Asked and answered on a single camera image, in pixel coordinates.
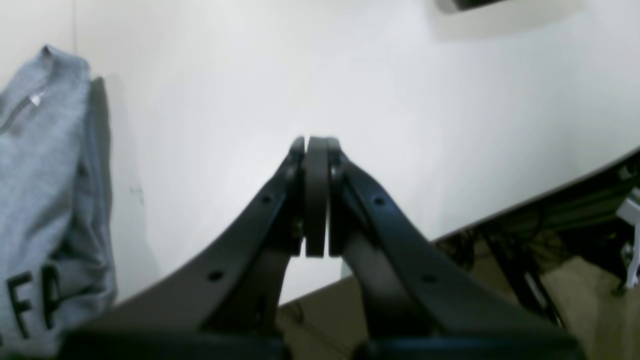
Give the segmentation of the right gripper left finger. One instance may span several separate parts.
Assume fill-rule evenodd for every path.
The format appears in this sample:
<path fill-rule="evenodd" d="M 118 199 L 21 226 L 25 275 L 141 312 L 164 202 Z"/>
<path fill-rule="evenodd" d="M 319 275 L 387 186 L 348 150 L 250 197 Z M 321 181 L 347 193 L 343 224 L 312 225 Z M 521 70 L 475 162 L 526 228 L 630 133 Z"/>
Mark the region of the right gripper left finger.
<path fill-rule="evenodd" d="M 304 237 L 298 137 L 276 173 L 205 250 L 70 333 L 62 360 L 288 360 L 275 330 L 285 272 Z"/>

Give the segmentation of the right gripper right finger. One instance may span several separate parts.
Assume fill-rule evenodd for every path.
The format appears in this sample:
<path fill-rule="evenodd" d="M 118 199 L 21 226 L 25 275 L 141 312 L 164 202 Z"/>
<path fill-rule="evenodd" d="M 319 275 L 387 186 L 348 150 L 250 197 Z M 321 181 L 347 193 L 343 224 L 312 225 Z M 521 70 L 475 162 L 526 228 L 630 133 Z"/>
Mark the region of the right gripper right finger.
<path fill-rule="evenodd" d="M 369 338 L 355 360 L 581 360 L 566 330 L 473 280 L 327 139 L 330 246 L 358 281 Z"/>

